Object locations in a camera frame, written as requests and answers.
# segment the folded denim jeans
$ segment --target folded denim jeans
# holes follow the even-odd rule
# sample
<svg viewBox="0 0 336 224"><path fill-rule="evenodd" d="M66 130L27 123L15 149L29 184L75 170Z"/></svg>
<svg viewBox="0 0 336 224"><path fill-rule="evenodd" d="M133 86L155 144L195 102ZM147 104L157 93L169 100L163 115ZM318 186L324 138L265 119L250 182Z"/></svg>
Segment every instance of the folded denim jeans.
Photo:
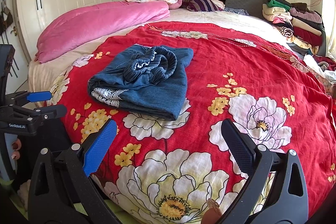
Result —
<svg viewBox="0 0 336 224"><path fill-rule="evenodd" d="M133 45L88 82L94 99L129 112L174 121L187 91L191 48Z"/></svg>

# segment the striped pillow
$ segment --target striped pillow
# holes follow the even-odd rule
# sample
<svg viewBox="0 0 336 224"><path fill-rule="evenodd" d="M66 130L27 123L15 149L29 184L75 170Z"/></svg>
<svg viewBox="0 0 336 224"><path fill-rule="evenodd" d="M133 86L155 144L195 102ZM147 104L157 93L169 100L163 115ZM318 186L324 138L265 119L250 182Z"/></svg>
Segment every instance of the striped pillow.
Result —
<svg viewBox="0 0 336 224"><path fill-rule="evenodd" d="M192 12L214 12L222 11L212 0L182 0L181 8Z"/></svg>

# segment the red floral duvet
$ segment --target red floral duvet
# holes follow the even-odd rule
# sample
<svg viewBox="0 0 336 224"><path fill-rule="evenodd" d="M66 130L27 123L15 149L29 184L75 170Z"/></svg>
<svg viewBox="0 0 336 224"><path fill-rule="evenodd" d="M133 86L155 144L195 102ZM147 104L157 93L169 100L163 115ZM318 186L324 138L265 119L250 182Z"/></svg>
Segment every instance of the red floral duvet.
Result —
<svg viewBox="0 0 336 224"><path fill-rule="evenodd" d="M87 82L133 44L190 47L188 90L176 121L115 110L94 101ZM200 223L206 200L224 212L247 179L221 136L230 118L256 144L297 151L309 212L336 181L332 101L293 53L252 34L214 24L158 22L110 37L54 82L49 104L64 104L64 125L81 143L108 118L118 134L92 176L116 204L144 223ZM261 209L270 176L253 212Z"/></svg>

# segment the green sweater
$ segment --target green sweater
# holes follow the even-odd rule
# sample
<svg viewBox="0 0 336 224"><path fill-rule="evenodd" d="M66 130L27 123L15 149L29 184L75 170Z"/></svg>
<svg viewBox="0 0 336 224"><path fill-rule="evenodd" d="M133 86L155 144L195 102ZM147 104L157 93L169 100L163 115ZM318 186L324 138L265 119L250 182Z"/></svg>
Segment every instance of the green sweater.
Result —
<svg viewBox="0 0 336 224"><path fill-rule="evenodd" d="M278 2L276 0L271 0L270 2L267 2L267 6L268 7L282 7L282 8L285 8L286 11L288 12L290 7L281 3L281 2Z"/></svg>

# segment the door handle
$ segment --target door handle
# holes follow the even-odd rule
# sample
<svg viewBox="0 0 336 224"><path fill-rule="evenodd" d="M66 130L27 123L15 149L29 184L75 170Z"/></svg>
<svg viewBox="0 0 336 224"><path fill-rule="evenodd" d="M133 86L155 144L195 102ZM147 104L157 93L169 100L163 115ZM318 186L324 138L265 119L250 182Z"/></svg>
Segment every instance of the door handle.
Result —
<svg viewBox="0 0 336 224"><path fill-rule="evenodd" d="M12 32L14 32L14 36L17 37L17 31L16 31L16 27L15 26L13 27L13 30L10 33L12 33Z"/></svg>

